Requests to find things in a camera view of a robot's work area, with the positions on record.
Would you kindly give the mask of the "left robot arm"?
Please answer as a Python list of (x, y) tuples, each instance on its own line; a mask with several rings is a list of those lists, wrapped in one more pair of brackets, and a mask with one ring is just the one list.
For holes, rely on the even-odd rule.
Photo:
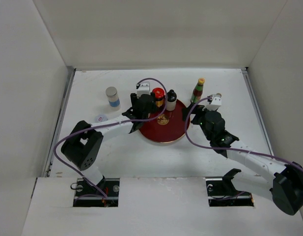
[(149, 115), (158, 109), (154, 93), (140, 97), (132, 93), (131, 102), (132, 106), (120, 116), (102, 122), (102, 128), (89, 130), (99, 124), (79, 121), (71, 133), (83, 132), (68, 138), (61, 147), (61, 153), (90, 181), (87, 189), (93, 196), (99, 196), (104, 191), (104, 176), (94, 166), (102, 142), (139, 130)]

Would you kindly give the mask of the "red lid sauce jar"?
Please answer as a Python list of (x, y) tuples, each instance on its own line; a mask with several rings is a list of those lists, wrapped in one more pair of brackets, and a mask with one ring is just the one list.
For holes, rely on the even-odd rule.
[(152, 92), (155, 95), (155, 102), (158, 108), (162, 107), (165, 99), (165, 91), (162, 88), (154, 88)]

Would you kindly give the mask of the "white lid spice jar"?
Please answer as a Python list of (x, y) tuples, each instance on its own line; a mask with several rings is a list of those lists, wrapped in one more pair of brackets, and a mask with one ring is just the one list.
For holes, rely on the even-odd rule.
[(99, 114), (95, 118), (95, 122), (104, 122), (107, 120), (108, 120), (108, 117), (105, 114)]

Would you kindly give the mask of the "white bottle black cap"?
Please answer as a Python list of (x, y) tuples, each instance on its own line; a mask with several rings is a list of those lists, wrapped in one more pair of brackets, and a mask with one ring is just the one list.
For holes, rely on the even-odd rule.
[(170, 112), (173, 111), (176, 107), (176, 101), (177, 101), (177, 94), (173, 89), (171, 89), (167, 93), (166, 110)]

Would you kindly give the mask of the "red sauce bottle green label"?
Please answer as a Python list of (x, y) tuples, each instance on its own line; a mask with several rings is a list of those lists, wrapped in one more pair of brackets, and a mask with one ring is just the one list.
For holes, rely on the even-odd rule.
[(204, 78), (199, 78), (197, 81), (196, 86), (193, 89), (192, 96), (190, 98), (191, 103), (196, 103), (201, 99), (202, 93), (203, 93), (203, 86), (205, 83)]

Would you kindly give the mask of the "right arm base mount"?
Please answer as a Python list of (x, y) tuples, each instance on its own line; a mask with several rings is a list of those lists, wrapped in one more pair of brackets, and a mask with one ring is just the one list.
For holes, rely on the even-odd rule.
[(239, 169), (232, 169), (222, 177), (206, 178), (208, 204), (210, 207), (254, 207), (252, 194), (235, 189), (232, 179)]

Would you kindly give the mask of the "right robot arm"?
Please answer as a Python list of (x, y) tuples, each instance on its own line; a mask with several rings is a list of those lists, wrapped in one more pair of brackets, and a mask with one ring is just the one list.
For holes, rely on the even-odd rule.
[(295, 215), (303, 206), (303, 168), (269, 154), (251, 150), (238, 137), (225, 129), (225, 120), (218, 111), (207, 106), (191, 104), (182, 110), (182, 119), (200, 126), (209, 141), (208, 149), (236, 161), (264, 178), (269, 184), (264, 194), (284, 213)]

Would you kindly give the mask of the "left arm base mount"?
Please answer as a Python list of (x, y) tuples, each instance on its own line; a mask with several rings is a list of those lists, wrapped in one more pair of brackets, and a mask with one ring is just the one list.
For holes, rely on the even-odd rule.
[(84, 179), (78, 178), (70, 186), (74, 191), (73, 207), (118, 207), (120, 179), (106, 178), (98, 187), (105, 193), (106, 198)]

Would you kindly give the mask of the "silver lid blue label jar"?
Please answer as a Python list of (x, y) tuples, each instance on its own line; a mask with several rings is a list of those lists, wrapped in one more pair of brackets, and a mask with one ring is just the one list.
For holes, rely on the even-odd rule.
[(118, 97), (117, 89), (115, 87), (108, 87), (106, 89), (106, 96), (108, 98), (110, 107), (114, 110), (119, 110), (120, 100)]

